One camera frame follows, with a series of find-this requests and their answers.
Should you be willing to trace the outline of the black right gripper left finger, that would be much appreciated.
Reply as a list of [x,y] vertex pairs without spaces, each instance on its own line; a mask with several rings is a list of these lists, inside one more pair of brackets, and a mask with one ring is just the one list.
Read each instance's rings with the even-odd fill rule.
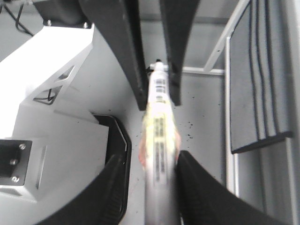
[[72,201],[40,225],[118,225],[128,202],[130,157],[114,154],[101,173]]

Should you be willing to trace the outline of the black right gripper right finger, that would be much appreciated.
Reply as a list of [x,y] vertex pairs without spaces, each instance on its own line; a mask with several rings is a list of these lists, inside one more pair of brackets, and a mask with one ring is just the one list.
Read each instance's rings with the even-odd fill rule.
[[176,166],[179,206],[186,225],[280,225],[232,194],[186,150]]

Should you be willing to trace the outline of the white robot base body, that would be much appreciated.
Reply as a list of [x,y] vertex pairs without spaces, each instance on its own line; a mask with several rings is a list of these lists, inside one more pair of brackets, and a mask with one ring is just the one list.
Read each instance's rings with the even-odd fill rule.
[[32,141],[24,185],[0,185],[1,224],[38,224],[101,173],[109,128],[98,114],[122,121],[141,176],[142,112],[96,28],[44,27],[0,63],[0,140]]

